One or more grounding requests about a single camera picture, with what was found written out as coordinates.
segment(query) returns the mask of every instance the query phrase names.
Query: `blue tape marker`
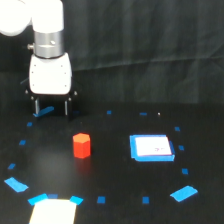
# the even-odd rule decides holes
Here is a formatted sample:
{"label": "blue tape marker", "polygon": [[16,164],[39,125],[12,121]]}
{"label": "blue tape marker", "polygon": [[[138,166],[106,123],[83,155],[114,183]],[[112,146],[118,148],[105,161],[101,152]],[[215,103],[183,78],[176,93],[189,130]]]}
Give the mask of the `blue tape marker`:
{"label": "blue tape marker", "polygon": [[47,197],[49,199],[57,199],[58,198],[58,195],[57,194],[48,194]]}
{"label": "blue tape marker", "polygon": [[99,196],[97,199],[97,204],[105,204],[106,198],[104,196]]}
{"label": "blue tape marker", "polygon": [[41,110],[38,114],[33,114],[34,117],[41,117],[45,114],[48,114],[54,110],[54,107],[47,107],[43,110]]}
{"label": "blue tape marker", "polygon": [[149,197],[143,197],[142,204],[149,204]]}
{"label": "blue tape marker", "polygon": [[78,198],[78,197],[75,197],[75,196],[72,196],[70,198],[70,201],[77,204],[77,205],[80,205],[82,202],[83,202],[83,199],[82,198]]}
{"label": "blue tape marker", "polygon": [[34,198],[29,199],[28,202],[33,206],[37,202],[43,201],[45,199],[48,199],[47,195],[46,194],[41,194],[41,195],[38,195],[38,196],[36,196]]}
{"label": "blue tape marker", "polygon": [[32,122],[27,123],[27,127],[32,127],[32,126],[33,126]]}
{"label": "blue tape marker", "polygon": [[196,193],[198,193],[198,191],[196,189],[194,189],[193,187],[190,187],[190,186],[186,186],[186,187],[174,192],[170,196],[173,197],[176,201],[181,202]]}
{"label": "blue tape marker", "polygon": [[16,165],[16,164],[11,163],[11,164],[9,165],[8,169],[9,169],[9,170],[12,170],[12,169],[15,167],[15,165]]}
{"label": "blue tape marker", "polygon": [[173,162],[175,158],[175,151],[172,142],[170,141],[170,148],[172,155],[161,155],[161,156],[138,156],[137,154],[137,146],[135,138],[138,137],[166,137],[166,135],[133,135],[130,136],[130,145],[131,145],[131,158],[134,158],[139,162],[162,162],[162,161],[170,161]]}
{"label": "blue tape marker", "polygon": [[147,113],[140,113],[141,116],[147,116]]}
{"label": "blue tape marker", "polygon": [[20,183],[19,181],[17,181],[15,178],[11,177],[7,180],[4,181],[6,184],[8,184],[14,191],[18,192],[23,192],[25,191],[28,186],[26,186],[25,184]]}
{"label": "blue tape marker", "polygon": [[175,127],[175,131],[180,131],[180,128],[179,127]]}
{"label": "blue tape marker", "polygon": [[19,145],[25,145],[26,144],[26,140],[21,140]]}
{"label": "blue tape marker", "polygon": [[184,146],[183,146],[183,145],[179,145],[178,147],[179,147],[179,149],[180,149],[181,151],[184,151]]}
{"label": "blue tape marker", "polygon": [[188,175],[188,169],[182,169],[182,173],[184,174],[184,175]]}

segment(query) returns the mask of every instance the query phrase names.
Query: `red block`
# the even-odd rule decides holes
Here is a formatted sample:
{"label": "red block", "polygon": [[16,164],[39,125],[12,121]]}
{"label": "red block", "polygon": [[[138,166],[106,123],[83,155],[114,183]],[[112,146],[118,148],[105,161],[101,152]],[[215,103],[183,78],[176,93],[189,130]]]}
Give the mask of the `red block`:
{"label": "red block", "polygon": [[87,134],[77,134],[73,136],[73,152],[77,158],[90,156],[90,137]]}

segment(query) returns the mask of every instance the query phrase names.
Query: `blue tape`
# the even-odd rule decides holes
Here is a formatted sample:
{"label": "blue tape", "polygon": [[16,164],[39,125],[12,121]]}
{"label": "blue tape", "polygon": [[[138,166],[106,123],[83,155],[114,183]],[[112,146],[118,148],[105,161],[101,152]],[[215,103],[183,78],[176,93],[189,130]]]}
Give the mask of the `blue tape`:
{"label": "blue tape", "polygon": [[57,194],[48,194],[47,197],[49,199],[57,199],[58,198],[58,195]]}
{"label": "blue tape", "polygon": [[72,196],[70,198],[70,201],[77,204],[77,205],[80,205],[82,202],[83,202],[83,199],[82,198],[78,198],[76,196]]}
{"label": "blue tape", "polygon": [[47,195],[46,194],[41,194],[41,195],[38,195],[34,198],[29,199],[28,202],[33,206],[37,202],[40,202],[40,201],[43,201],[43,200],[46,200],[46,199],[48,199]]}
{"label": "blue tape", "polygon": [[149,204],[149,197],[143,197],[142,204]]}
{"label": "blue tape", "polygon": [[7,180],[4,181],[6,184],[8,184],[14,191],[18,192],[23,192],[25,191],[28,186],[26,186],[25,184],[20,183],[19,181],[17,181],[15,178],[11,177]]}
{"label": "blue tape", "polygon": [[135,138],[137,137],[166,137],[166,135],[133,135],[130,136],[130,145],[131,145],[131,158],[134,158],[138,162],[173,162],[175,158],[175,151],[173,143],[169,141],[172,155],[161,155],[161,156],[138,156],[137,146]]}
{"label": "blue tape", "polygon": [[184,174],[184,175],[188,175],[188,169],[182,169],[182,174]]}
{"label": "blue tape", "polygon": [[106,198],[104,196],[99,196],[97,199],[97,204],[105,204]]}
{"label": "blue tape", "polygon": [[9,165],[8,169],[9,169],[9,170],[12,170],[12,169],[15,167],[15,165],[16,165],[16,164],[11,163],[11,164]]}
{"label": "blue tape", "polygon": [[141,116],[147,116],[147,113],[140,113]]}
{"label": "blue tape", "polygon": [[34,117],[42,117],[45,114],[48,114],[50,112],[54,111],[54,107],[47,107],[43,110],[41,110],[38,114],[33,114]]}
{"label": "blue tape", "polygon": [[196,193],[198,193],[198,191],[196,189],[194,189],[193,187],[190,187],[190,186],[186,186],[186,187],[174,192],[170,196],[173,197],[176,201],[181,202]]}
{"label": "blue tape", "polygon": [[180,128],[179,127],[175,127],[175,131],[180,131]]}
{"label": "blue tape", "polygon": [[27,127],[32,127],[32,126],[33,126],[32,122],[27,123]]}
{"label": "blue tape", "polygon": [[179,149],[180,149],[181,151],[184,151],[184,146],[183,146],[183,145],[179,145],[178,147],[179,147]]}
{"label": "blue tape", "polygon": [[21,140],[19,145],[25,145],[26,144],[26,140]]}

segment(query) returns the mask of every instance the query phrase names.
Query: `blue-bordered square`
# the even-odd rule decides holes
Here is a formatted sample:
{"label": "blue-bordered square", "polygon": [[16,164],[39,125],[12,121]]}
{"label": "blue-bordered square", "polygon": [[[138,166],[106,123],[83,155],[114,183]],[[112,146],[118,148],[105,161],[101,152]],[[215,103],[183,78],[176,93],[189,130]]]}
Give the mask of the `blue-bordered square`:
{"label": "blue-bordered square", "polygon": [[19,145],[25,145],[26,144],[26,140],[21,140]]}
{"label": "blue-bordered square", "polygon": [[182,169],[182,173],[183,173],[184,175],[188,175],[188,169],[183,168],[183,169]]}
{"label": "blue-bordered square", "polygon": [[97,199],[97,204],[105,204],[106,198],[104,196],[99,196]]}
{"label": "blue-bordered square", "polygon": [[140,116],[147,116],[147,113],[146,112],[141,112]]}
{"label": "blue-bordered square", "polygon": [[149,197],[142,197],[142,204],[149,204]]}
{"label": "blue-bordered square", "polygon": [[28,122],[27,123],[27,127],[32,127],[33,126],[33,123],[32,122]]}
{"label": "blue-bordered square", "polygon": [[178,147],[179,147],[179,149],[180,149],[181,151],[184,151],[184,146],[183,146],[183,145],[179,145]]}
{"label": "blue-bordered square", "polygon": [[169,141],[171,155],[156,155],[156,156],[138,156],[137,154],[137,146],[136,146],[136,138],[139,137],[167,137],[166,135],[132,135],[130,136],[130,146],[131,146],[131,158],[135,159],[139,162],[173,162],[175,158],[175,150],[173,147],[173,143]]}
{"label": "blue-bordered square", "polygon": [[49,199],[57,199],[58,198],[57,194],[48,194],[47,196]]}
{"label": "blue-bordered square", "polygon": [[175,127],[175,131],[180,131],[180,128],[179,127]]}

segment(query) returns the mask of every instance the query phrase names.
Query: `white square plate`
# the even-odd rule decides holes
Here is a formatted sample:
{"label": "white square plate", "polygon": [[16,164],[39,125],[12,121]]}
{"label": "white square plate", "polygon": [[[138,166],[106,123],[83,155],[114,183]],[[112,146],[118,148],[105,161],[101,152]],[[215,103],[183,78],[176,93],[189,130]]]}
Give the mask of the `white square plate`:
{"label": "white square plate", "polygon": [[138,156],[172,155],[167,137],[137,137],[135,142]]}

